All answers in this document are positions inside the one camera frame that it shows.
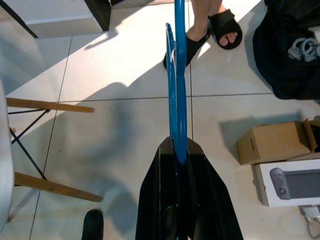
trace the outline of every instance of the white product box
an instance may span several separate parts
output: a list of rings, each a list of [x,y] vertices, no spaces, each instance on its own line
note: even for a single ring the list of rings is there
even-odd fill
[[[263,205],[320,205],[320,159],[262,163],[253,171]]]

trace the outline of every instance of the black bag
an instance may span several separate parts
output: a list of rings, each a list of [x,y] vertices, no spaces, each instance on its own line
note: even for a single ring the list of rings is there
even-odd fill
[[[320,0],[265,0],[268,6],[253,35],[255,64],[280,99],[320,99],[320,59],[291,59],[288,49],[298,38],[314,37],[320,25]]]

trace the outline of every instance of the cardboard box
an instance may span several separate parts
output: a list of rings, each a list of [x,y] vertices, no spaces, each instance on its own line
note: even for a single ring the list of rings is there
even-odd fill
[[[279,169],[285,173],[284,177],[272,177],[272,171]],[[293,180],[288,177],[290,175],[295,175]],[[320,178],[320,159],[258,164],[253,168],[253,176],[259,200],[265,206],[320,205],[320,190],[316,181]],[[281,196],[279,190],[282,187],[285,189],[283,192],[288,193],[288,197]],[[302,194],[303,197],[294,196],[295,194]]]
[[[239,162],[244,165],[320,158],[320,153],[315,152],[316,127],[320,129],[320,121],[253,127],[236,143]]]

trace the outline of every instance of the black shoe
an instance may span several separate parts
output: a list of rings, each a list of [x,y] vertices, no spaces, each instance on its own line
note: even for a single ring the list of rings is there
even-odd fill
[[[81,240],[104,239],[104,216],[98,209],[88,211],[83,221]]]
[[[197,51],[202,47],[203,44],[210,37],[210,30],[206,31],[206,34],[199,41],[193,41],[186,36],[186,63],[185,66],[188,66],[191,62],[191,59],[196,55]],[[165,54],[164,59],[162,61],[163,67],[167,69],[167,54]]]
[[[235,15],[230,9],[208,17],[212,26],[212,36],[215,37],[218,45],[226,50],[234,49],[242,41],[242,30],[239,24],[235,21]],[[226,34],[238,33],[233,43],[229,42],[226,46],[222,46],[219,40]]]

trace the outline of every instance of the tiled floor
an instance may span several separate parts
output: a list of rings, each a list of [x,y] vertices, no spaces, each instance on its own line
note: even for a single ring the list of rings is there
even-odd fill
[[[257,72],[252,36],[266,11],[263,2],[224,4],[235,13],[244,40],[224,51],[210,38],[188,67],[188,135],[227,185],[245,240],[311,239],[297,207],[261,205],[251,167],[236,160],[235,142],[255,125],[313,118],[320,106],[275,98]],[[185,13],[188,28],[190,3]],[[169,135],[161,61],[165,23],[174,23],[173,14],[172,4],[115,9],[107,33],[37,40],[14,22],[0,21],[0,76],[8,96],[95,108],[51,111],[23,143],[48,179],[104,195],[103,202],[92,203],[16,187],[0,240],[79,240],[93,208],[103,210],[104,239],[135,238],[139,189]],[[10,125],[21,132],[37,115],[11,116]],[[17,171],[38,176],[16,145],[13,156]]]

